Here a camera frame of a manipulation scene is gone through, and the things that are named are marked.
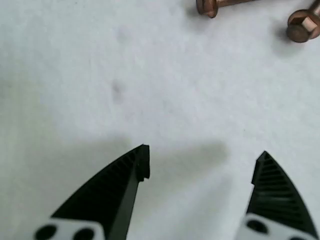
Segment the bolt shank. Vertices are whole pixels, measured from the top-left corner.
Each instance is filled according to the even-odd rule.
[[[320,17],[320,0],[314,1],[309,10]]]
[[[235,4],[241,4],[241,3],[246,3],[246,2],[251,2],[254,0],[217,0],[216,3],[218,7],[226,7],[230,5],[235,5]]]

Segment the bolt head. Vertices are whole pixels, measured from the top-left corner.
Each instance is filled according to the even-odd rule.
[[[200,15],[213,19],[218,13],[217,0],[196,0],[196,9]]]
[[[307,42],[317,25],[309,18],[295,18],[286,30],[287,36],[296,43]]]
[[[320,18],[308,10],[298,10],[289,17],[286,34],[296,43],[314,39],[320,34]]]

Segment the white surface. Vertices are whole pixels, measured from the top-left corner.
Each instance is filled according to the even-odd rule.
[[[128,240],[233,239],[263,150],[319,229],[320,39],[283,37],[310,3],[2,0],[1,239],[142,143]]]

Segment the copper bolt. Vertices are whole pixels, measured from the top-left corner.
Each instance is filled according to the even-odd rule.
[[[218,8],[235,4],[251,2],[254,0],[196,0],[196,9],[200,15],[207,15],[214,18],[218,13]]]
[[[296,43],[305,43],[320,35],[320,0],[309,9],[295,11],[288,19],[287,36]]]

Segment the hole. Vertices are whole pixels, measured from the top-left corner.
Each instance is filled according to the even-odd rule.
[[[73,240],[91,240],[94,235],[95,232],[91,228],[82,228],[74,234]]]
[[[294,236],[294,237],[290,238],[290,240],[305,240],[305,239],[302,237]]]
[[[55,235],[56,231],[57,227],[55,225],[48,224],[39,228],[36,231],[34,238],[36,240],[48,240]]]
[[[268,234],[267,226],[264,223],[262,223],[261,221],[250,220],[246,223],[246,225],[248,228],[250,228],[256,232],[259,232],[262,234]]]

